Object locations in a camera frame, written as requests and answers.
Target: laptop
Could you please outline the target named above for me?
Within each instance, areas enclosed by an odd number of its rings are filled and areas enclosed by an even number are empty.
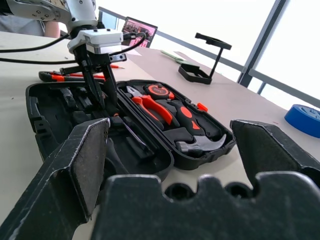
[[[126,17],[125,23],[122,28],[123,33],[136,33],[136,34],[141,32],[145,33],[146,39],[140,45],[140,47],[143,47],[143,48],[150,47],[151,42],[154,39],[154,36],[156,35],[157,30],[158,30],[157,26],[151,25],[149,23],[146,23],[128,16]],[[140,40],[141,40],[140,37],[137,37],[136,39],[125,40],[122,42],[122,45],[132,46],[138,43]]]

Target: open tool case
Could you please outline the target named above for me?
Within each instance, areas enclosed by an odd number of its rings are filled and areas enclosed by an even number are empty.
[[[179,152],[175,142],[188,140],[187,142],[192,143],[192,136],[181,135],[180,128],[174,129],[166,126],[166,123],[161,130],[141,112],[126,89],[131,86],[144,95],[144,88],[149,84],[159,82],[118,82],[117,106],[111,106],[108,96],[105,95],[105,110],[94,104],[93,96],[82,81],[37,83],[29,86],[26,90],[27,112],[43,161],[68,138],[76,125],[99,118],[111,119],[105,178],[116,174],[154,174],[163,181],[174,165],[180,169],[193,170],[230,152],[235,145],[233,134],[207,112],[198,109],[190,99],[169,85],[161,83],[161,86],[174,94],[175,100],[181,101],[196,116],[197,123],[205,129],[210,140],[217,141],[225,135],[223,146],[219,149],[201,155]],[[116,158],[108,157],[112,149],[116,152]]]

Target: hammer handle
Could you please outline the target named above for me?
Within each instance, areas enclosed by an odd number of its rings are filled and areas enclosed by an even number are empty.
[[[175,107],[177,120],[192,136],[206,135],[204,129],[198,125],[195,116],[184,106],[182,101],[174,100],[168,103]]]

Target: white table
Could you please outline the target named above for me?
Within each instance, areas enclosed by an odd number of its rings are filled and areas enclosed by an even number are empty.
[[[26,48],[43,45],[51,38],[0,32],[0,48]],[[39,61],[60,61],[73,56],[68,53],[67,41],[51,48],[35,52],[2,54],[3,57]],[[320,160],[320,139],[308,136],[290,126],[285,120],[286,111],[263,97],[215,74],[211,85],[191,83],[178,73],[174,61],[157,50],[138,49],[142,56],[128,55],[129,60],[119,63],[126,69],[115,69],[117,81],[130,79],[156,79],[170,84],[195,103],[201,102],[209,113],[225,126],[230,120],[246,119],[273,123],[296,141],[303,149]],[[62,66],[0,63],[0,223],[7,217],[15,203],[27,188],[42,160],[35,134],[27,115],[25,90],[31,84],[41,82],[39,71],[59,70]],[[237,147],[217,161],[204,164],[192,171],[173,169],[163,182],[165,189],[172,183],[187,183],[196,189],[197,179],[210,174],[220,179],[223,185],[243,182],[250,186]],[[75,240],[87,240],[94,222],[80,226]]]

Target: painter's tape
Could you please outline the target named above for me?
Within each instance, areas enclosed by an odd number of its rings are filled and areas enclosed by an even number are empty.
[[[301,132],[320,138],[320,111],[295,104],[287,112],[284,119]]]

